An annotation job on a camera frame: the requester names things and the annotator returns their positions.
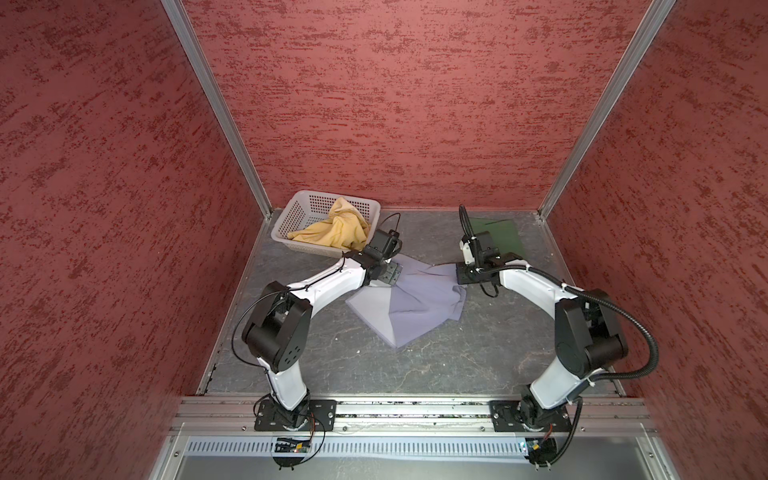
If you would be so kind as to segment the green skirt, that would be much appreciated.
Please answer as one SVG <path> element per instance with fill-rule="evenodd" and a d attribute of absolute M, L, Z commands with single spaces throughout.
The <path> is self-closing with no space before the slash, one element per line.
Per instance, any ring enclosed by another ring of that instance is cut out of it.
<path fill-rule="evenodd" d="M 527 257 L 513 220 L 470 218 L 470 224 L 476 234 L 488 232 L 501 255 L 515 254 L 521 258 Z"/>

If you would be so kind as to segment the lavender skirt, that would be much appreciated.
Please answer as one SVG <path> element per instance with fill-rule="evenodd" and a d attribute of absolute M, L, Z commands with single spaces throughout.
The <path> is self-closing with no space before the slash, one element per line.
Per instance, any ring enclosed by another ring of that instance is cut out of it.
<path fill-rule="evenodd" d="M 346 300 L 380 339 L 400 348 L 461 318 L 467 292 L 453 264 L 429 265 L 402 254 L 394 262 L 402 267 L 394 285 L 367 286 Z"/>

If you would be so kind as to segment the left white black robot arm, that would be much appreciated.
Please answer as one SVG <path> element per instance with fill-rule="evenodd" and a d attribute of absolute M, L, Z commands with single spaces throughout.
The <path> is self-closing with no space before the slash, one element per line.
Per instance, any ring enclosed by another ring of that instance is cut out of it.
<path fill-rule="evenodd" d="M 267 399 L 287 430 L 311 419 L 310 394 L 302 378 L 303 354 L 313 316 L 343 295 L 366 286 L 393 286 L 402 267 L 394 261 L 402 241 L 394 229 L 375 231 L 360 250 L 350 250 L 331 267 L 303 281 L 273 281 L 243 316 L 241 340 L 265 371 Z"/>

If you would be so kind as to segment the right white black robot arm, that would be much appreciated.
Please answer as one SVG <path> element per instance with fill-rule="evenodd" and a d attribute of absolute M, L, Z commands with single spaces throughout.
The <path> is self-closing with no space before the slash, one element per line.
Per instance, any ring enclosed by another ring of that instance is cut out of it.
<path fill-rule="evenodd" d="M 583 291 L 531 266 L 514 254 L 502 255 L 488 232 L 466 233 L 457 266 L 461 283 L 491 284 L 516 292 L 554 321 L 555 359 L 521 394 L 517 421 L 541 431 L 580 398 L 592 377 L 628 354 L 616 314 L 600 305 L 600 290 Z"/>

